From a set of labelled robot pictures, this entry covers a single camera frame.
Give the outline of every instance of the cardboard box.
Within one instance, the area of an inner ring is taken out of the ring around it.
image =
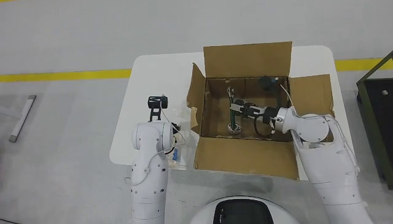
[[[188,106],[192,109],[192,130],[200,135],[195,169],[263,174],[298,179],[295,149],[290,134],[276,132],[260,137],[253,120],[236,117],[242,132],[228,132],[230,109],[227,88],[235,89],[235,98],[258,106],[276,106],[276,98],[262,90],[261,76],[279,77],[289,90],[299,115],[332,114],[333,96],[329,75],[290,78],[291,42],[205,47],[206,77],[194,64]],[[290,104],[285,93],[279,94]],[[268,125],[258,125],[261,134]]]

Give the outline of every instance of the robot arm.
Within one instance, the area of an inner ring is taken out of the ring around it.
[[[131,172],[131,223],[164,224],[168,186],[165,150],[173,145],[176,125],[160,121],[161,109],[168,107],[165,96],[150,97],[148,105],[150,121],[137,124],[132,134],[133,147],[139,153]]]
[[[358,167],[332,116],[307,114],[300,117],[294,107],[281,107],[268,115],[265,113],[268,107],[252,106],[247,110],[231,104],[230,108],[241,113],[247,111],[247,116],[253,118],[251,110],[257,120],[270,124],[273,130],[291,132],[306,175],[321,196],[330,223],[373,223],[359,193]],[[333,134],[333,142],[323,143],[329,131]]]

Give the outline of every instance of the table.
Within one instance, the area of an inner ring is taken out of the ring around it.
[[[168,109],[165,110],[165,114],[169,120],[186,124],[189,120],[189,109],[185,99],[191,81],[192,63],[195,63],[204,74],[203,52],[144,55],[135,60],[109,154],[113,163],[132,165],[137,154],[131,142],[132,130],[137,123],[148,121],[150,109],[147,107],[147,98],[149,96],[162,94],[167,96]],[[325,46],[318,45],[292,48],[289,77],[321,74],[330,74],[333,110],[349,146],[353,149],[332,51]],[[180,163],[175,165],[174,169],[193,169],[199,135],[189,131],[186,137],[188,146],[182,148]],[[296,158],[300,180],[308,180],[298,155]]]

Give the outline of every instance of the wire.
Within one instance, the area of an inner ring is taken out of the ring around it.
[[[7,223],[12,223],[12,224],[19,224],[17,222],[11,222],[10,220],[4,220],[4,219],[1,219],[1,218],[0,218],[0,221],[7,222]]]
[[[346,138],[345,138],[345,135],[344,135],[344,132],[343,132],[343,130],[341,129],[340,123],[339,123],[334,117],[332,117],[332,116],[330,116],[330,115],[313,115],[313,116],[309,116],[309,117],[301,117],[301,116],[299,116],[299,114],[297,114],[297,111],[296,111],[296,109],[295,109],[294,102],[292,101],[292,98],[290,97],[288,91],[284,88],[284,86],[283,86],[282,84],[280,84],[280,86],[281,86],[281,88],[285,91],[285,93],[287,94],[287,96],[288,96],[288,98],[289,98],[289,101],[290,101],[292,107],[294,108],[292,114],[293,114],[295,117],[297,117],[297,118],[302,118],[302,119],[313,119],[313,118],[323,117],[323,118],[326,119],[326,120],[327,120],[327,118],[329,118],[329,119],[332,119],[333,121],[336,122],[337,127],[338,127],[338,130],[339,130],[340,135],[341,135],[341,138],[343,139],[344,144],[345,144],[345,146],[346,146],[346,149],[347,149],[348,153],[350,153],[350,154],[352,155],[352,157],[353,157],[353,159],[351,158],[351,161],[352,161],[352,163],[354,164],[355,168],[356,168],[357,170],[359,170],[359,166],[357,165],[357,160],[356,160],[355,152],[352,150],[352,148],[351,148],[351,147],[349,146],[349,144],[347,143]]]
[[[255,130],[255,132],[257,133],[257,135],[259,135],[260,137],[269,137],[269,136],[272,135],[271,132],[268,133],[268,134],[261,134],[261,133],[259,133],[258,128],[257,128],[257,119],[258,119],[259,117],[262,117],[262,116],[263,116],[263,115],[260,115],[260,116],[254,118],[254,130]]]
[[[169,153],[173,152],[173,150],[174,150],[174,147],[173,147],[169,152],[166,152],[166,153],[164,153],[164,154],[165,154],[165,155],[168,155]]]
[[[147,175],[148,175],[149,172],[150,172],[150,163],[152,162],[152,160],[153,160],[153,158],[154,158],[155,156],[157,156],[158,154],[161,154],[161,153],[165,152],[166,150],[174,149],[175,147],[180,147],[180,146],[182,146],[182,145],[185,145],[185,143],[186,143],[186,140],[184,139],[184,136],[180,133],[180,131],[179,131],[175,126],[173,126],[173,124],[169,121],[168,117],[166,117],[166,115],[165,115],[165,113],[164,113],[164,109],[162,109],[162,101],[160,102],[160,108],[161,108],[161,112],[162,112],[162,114],[164,115],[165,119],[168,121],[168,123],[171,124],[172,128],[173,128],[174,130],[176,130],[176,131],[180,134],[180,136],[183,138],[184,143],[182,143],[182,144],[176,144],[176,145],[174,145],[174,146],[172,146],[172,147],[170,147],[170,148],[168,148],[168,149],[162,150],[162,151],[157,152],[156,154],[154,154],[154,155],[152,156],[152,158],[149,160],[149,164],[147,164],[147,168],[145,169],[145,173],[146,173],[146,174],[145,174],[145,177],[144,177],[140,182],[138,182],[137,184],[131,184],[131,186],[133,186],[133,187],[142,184],[142,183],[146,180],[146,177],[147,177]]]

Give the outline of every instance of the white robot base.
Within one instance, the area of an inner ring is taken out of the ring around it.
[[[262,198],[231,196],[217,199],[200,209],[190,224],[299,224],[285,209]]]

